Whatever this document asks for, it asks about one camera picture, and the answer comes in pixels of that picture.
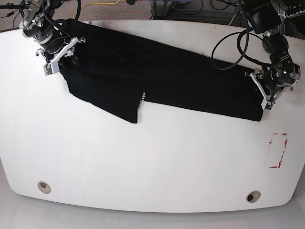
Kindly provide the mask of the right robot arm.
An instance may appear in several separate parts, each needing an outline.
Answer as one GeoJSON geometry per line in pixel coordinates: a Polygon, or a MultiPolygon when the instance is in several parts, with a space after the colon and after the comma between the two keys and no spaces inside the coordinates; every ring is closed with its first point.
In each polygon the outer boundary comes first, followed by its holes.
{"type": "Polygon", "coordinates": [[[66,31],[65,20],[53,20],[55,9],[63,4],[62,0],[23,0],[20,3],[22,22],[19,25],[26,38],[33,38],[41,48],[36,52],[46,64],[46,75],[60,71],[60,59],[72,57],[77,43],[85,43],[84,37],[72,37],[66,31]]]}

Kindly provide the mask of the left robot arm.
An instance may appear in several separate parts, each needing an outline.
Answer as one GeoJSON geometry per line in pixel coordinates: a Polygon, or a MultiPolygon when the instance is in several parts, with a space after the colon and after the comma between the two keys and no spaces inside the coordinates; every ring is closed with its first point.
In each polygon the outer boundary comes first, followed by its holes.
{"type": "Polygon", "coordinates": [[[293,90],[293,85],[301,78],[301,68],[295,64],[288,52],[287,39],[278,31],[281,19],[277,11],[268,0],[239,0],[237,1],[246,29],[237,32],[237,49],[239,59],[227,66],[220,67],[212,61],[218,70],[229,70],[235,67],[242,59],[261,66],[260,69],[250,74],[258,86],[262,96],[262,108],[272,110],[276,100],[285,90],[293,90]],[[262,34],[263,49],[269,54],[270,63],[261,62],[246,55],[250,36],[258,37],[262,34]]]}

